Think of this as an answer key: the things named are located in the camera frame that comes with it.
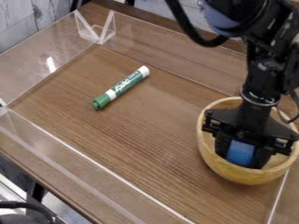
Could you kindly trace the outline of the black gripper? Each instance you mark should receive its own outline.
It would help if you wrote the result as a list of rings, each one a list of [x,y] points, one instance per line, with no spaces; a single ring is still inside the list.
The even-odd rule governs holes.
[[[271,116],[271,109],[243,101],[233,108],[204,111],[201,130],[215,137],[215,152],[221,158],[227,156],[232,140],[255,146],[253,169],[261,169],[276,153],[291,154],[299,134]]]

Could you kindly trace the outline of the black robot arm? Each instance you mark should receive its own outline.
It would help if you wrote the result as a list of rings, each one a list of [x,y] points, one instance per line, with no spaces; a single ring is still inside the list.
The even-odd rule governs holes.
[[[299,10],[286,0],[203,0],[203,9],[217,34],[247,41],[247,78],[240,104],[207,109],[201,129],[221,158],[260,169],[299,140],[290,121],[271,117],[281,96],[299,88]]]

